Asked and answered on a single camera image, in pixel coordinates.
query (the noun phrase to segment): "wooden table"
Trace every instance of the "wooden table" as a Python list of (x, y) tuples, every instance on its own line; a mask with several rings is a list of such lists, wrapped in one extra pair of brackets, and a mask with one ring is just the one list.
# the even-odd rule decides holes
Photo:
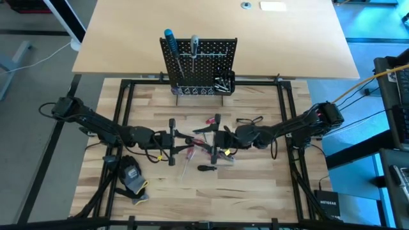
[(73, 71), (166, 73), (159, 38), (238, 38), (237, 75), (358, 79), (331, 0), (278, 0), (263, 11), (248, 0), (98, 0)]
[[(106, 79), (100, 95), (97, 112), (112, 119), (121, 79)], [(311, 106), (307, 84), (293, 81), (293, 95), (300, 114)], [(169, 85), (137, 85), (132, 100), (129, 125), (142, 125), (153, 130), (168, 130), (168, 121), (175, 118), (177, 129), (191, 134), (196, 128), (205, 127), (205, 120), (215, 113), (222, 115), (220, 127), (237, 127), (236, 118), (264, 116), (259, 125), (274, 125), (281, 122), (281, 112), (275, 86), (237, 86), (232, 96), (176, 96)], [(88, 144), (98, 142), (90, 138)], [(176, 145), (183, 145), (178, 140)], [(293, 187), (289, 175), (289, 162), (283, 137), (278, 138), (278, 157), (273, 160), (270, 149), (251, 148), (239, 150), (234, 166), (221, 166), (217, 171), (199, 172), (199, 164), (209, 164), (208, 156), (198, 151), (188, 164), (183, 177), (186, 151), (176, 156), (176, 165), (167, 162), (152, 164), (144, 156), (135, 156), (144, 177), (150, 182), (147, 194), (150, 199), (134, 206), (130, 199), (116, 194), (112, 219), (127, 220), (135, 215), (136, 220), (148, 221), (223, 221), (223, 222), (297, 222)], [(85, 152), (81, 174), (71, 214), (79, 212), (98, 187), (105, 146), (98, 145)], [(306, 149), (306, 162), (312, 189), (318, 188), (318, 180), (328, 175), (325, 157), (316, 148)], [(228, 164), (223, 160), (219, 164)], [(328, 179), (323, 188), (331, 189)], [(302, 195), (304, 215), (307, 217), (305, 195)]]

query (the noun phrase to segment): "pegboard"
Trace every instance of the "pegboard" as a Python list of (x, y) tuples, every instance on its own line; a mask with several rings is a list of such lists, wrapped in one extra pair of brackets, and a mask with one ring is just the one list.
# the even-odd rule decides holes
[(217, 71), (231, 70), (235, 58), (237, 38), (235, 39), (199, 39), (197, 57), (190, 56), (190, 39), (176, 39), (180, 53), (180, 65), (185, 78), (183, 78), (178, 62), (169, 50), (166, 39), (160, 39), (160, 46), (166, 64), (169, 82), (175, 87), (213, 87), (213, 76)]

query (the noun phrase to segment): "sticker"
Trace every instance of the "sticker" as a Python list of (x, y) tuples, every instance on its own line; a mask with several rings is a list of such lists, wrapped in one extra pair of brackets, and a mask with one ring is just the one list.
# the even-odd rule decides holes
[(287, 11), (287, 5), (282, 2), (260, 2), (260, 8), (264, 11), (276, 11), (276, 12)]
[(132, 178), (136, 177), (138, 175), (138, 172), (136, 171), (136, 169), (131, 169), (128, 172), (128, 176)]
[(396, 83), (396, 72), (388, 73), (388, 80)]

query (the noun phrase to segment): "floor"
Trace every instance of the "floor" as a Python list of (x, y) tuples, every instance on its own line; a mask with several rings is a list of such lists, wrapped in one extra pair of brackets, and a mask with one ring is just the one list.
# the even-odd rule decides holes
[[(70, 2), (87, 26), (96, 0)], [(407, 6), (407, 2), (409, 0), (402, 2), (401, 6)], [(344, 4), (335, 8), (345, 37), (409, 38), (408, 28), (400, 21), (401, 14), (405, 11), (401, 7), (396, 10), (385, 6)], [(53, 15), (20, 15), (5, 4), (0, 4), (0, 29), (63, 30)], [(12, 56), (24, 40), (29, 40), (34, 47), (25, 58), (24, 65), (31, 65), (47, 57), (69, 42), (69, 38), (63, 36), (0, 34), (0, 52)], [(393, 56), (405, 48), (407, 44), (350, 44), (361, 79), (372, 75), (374, 58)], [(36, 110), (42, 103), (54, 102), (66, 93), (73, 78), (71, 68), (76, 55), (72, 49), (65, 48), (48, 61), (17, 72), (6, 100), (0, 102), (0, 224), (15, 222), (16, 214), (21, 208), (20, 202), (30, 186), (54, 125), (53, 120), (40, 116)], [(82, 98), (85, 104), (95, 108), (104, 77), (83, 76), (76, 95)], [(355, 83), (329, 80), (308, 82), (313, 102), (334, 99)], [(377, 87), (376, 83), (373, 82), (371, 87)], [(380, 98), (362, 99), (343, 113), (346, 118), (345, 125), (380, 110)], [(74, 124), (65, 125), (30, 221), (65, 219), (68, 215), (87, 142), (87, 138), (81, 135), (77, 128)], [(386, 128), (385, 115), (379, 114), (357, 128), (324, 138), (324, 150), (327, 155), (333, 154)], [(379, 198), (378, 189), (368, 183), (368, 180), (376, 175), (377, 168), (373, 162), (373, 158), (369, 157), (330, 171), (334, 190), (342, 194)], [(351, 221), (375, 223), (376, 217)]]

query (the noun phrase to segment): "tool holder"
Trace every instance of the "tool holder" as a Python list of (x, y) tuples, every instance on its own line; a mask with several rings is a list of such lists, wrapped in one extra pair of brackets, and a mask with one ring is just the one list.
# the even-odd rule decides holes
[[(232, 71), (232, 67), (237, 38), (199, 39), (195, 59), (192, 59), (190, 55), (190, 39), (176, 39), (176, 42), (178, 44), (179, 62), (185, 76), (184, 78), (176, 58), (172, 56), (169, 50), (166, 39), (160, 39), (171, 91), (174, 95), (229, 96), (234, 92), (235, 73)], [(224, 79), (224, 84), (217, 80), (221, 78)]]

